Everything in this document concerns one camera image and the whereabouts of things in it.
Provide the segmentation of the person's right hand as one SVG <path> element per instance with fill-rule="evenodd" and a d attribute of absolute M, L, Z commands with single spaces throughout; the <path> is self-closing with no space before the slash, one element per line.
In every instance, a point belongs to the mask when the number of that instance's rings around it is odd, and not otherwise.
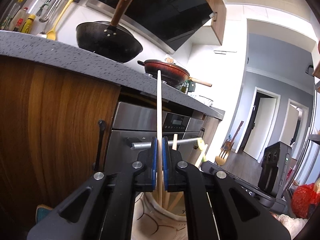
<path fill-rule="evenodd" d="M 294 239 L 308 222 L 308 219 L 291 218 L 285 214 L 277 215 L 271 212 L 271 215 L 285 226 L 290 233 L 291 239 Z"/>

